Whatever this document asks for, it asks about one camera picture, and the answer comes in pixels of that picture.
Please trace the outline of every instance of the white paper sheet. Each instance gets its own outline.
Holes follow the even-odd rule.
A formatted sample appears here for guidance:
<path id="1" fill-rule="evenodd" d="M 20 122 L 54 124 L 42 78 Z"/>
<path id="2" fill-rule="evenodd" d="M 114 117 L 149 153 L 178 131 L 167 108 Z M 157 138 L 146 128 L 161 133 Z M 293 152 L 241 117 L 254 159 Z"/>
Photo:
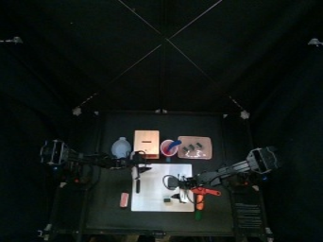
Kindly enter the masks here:
<path id="1" fill-rule="evenodd" d="M 141 174 L 141 193 L 137 193 L 137 180 L 132 182 L 131 211 L 146 212 L 194 212 L 195 205 L 189 201 L 181 203 L 179 199 L 171 199 L 179 193 L 179 188 L 166 188 L 163 178 L 166 175 L 193 177 L 191 164 L 151 164 L 151 170 Z M 189 191 L 191 201 L 194 193 Z"/>

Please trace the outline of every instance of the red object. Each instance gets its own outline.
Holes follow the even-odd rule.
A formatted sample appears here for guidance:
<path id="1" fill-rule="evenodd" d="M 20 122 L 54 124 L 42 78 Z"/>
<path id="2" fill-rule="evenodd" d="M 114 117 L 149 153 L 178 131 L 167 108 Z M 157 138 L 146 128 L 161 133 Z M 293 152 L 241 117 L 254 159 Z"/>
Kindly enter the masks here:
<path id="1" fill-rule="evenodd" d="M 197 196 L 197 209 L 203 210 L 203 208 L 205 208 L 205 196 L 198 195 Z"/>
<path id="2" fill-rule="evenodd" d="M 211 195 L 215 195 L 215 196 L 221 196 L 221 191 L 218 190 L 213 190 L 213 189 L 207 189 L 207 188 L 203 188 L 203 187 L 197 187 L 194 189 L 191 189 L 191 191 L 198 194 L 198 195 L 207 195 L 207 194 L 211 194 Z"/>
<path id="3" fill-rule="evenodd" d="M 128 193 L 122 193 L 120 207 L 127 208 Z"/>

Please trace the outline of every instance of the white box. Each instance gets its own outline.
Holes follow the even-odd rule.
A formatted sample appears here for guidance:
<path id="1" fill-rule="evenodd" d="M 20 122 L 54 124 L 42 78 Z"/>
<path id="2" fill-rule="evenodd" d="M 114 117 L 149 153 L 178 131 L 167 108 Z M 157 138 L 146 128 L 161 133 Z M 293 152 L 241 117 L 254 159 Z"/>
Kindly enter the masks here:
<path id="1" fill-rule="evenodd" d="M 134 151 L 143 150 L 147 159 L 159 159 L 159 130 L 137 130 Z"/>

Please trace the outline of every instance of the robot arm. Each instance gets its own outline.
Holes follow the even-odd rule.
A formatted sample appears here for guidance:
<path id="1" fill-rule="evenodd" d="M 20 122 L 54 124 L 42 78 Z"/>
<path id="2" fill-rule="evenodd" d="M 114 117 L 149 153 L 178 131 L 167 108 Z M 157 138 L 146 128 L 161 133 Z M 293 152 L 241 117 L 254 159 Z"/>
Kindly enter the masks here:
<path id="1" fill-rule="evenodd" d="M 250 151 L 246 161 L 233 164 L 218 171 L 203 172 L 191 178 L 169 177 L 167 185 L 175 189 L 194 189 L 197 187 L 215 187 L 222 180 L 235 174 L 257 172 L 265 174 L 282 166 L 275 147 L 255 148 Z"/>

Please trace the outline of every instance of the black ceiling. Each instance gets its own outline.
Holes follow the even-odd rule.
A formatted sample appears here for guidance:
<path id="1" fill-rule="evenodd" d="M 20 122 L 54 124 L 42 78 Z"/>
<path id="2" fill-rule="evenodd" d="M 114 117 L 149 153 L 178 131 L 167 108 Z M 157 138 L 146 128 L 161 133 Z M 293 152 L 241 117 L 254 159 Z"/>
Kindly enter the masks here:
<path id="1" fill-rule="evenodd" d="M 72 109 L 254 110 L 311 53 L 321 1 L 2 1 L 0 39 Z"/>

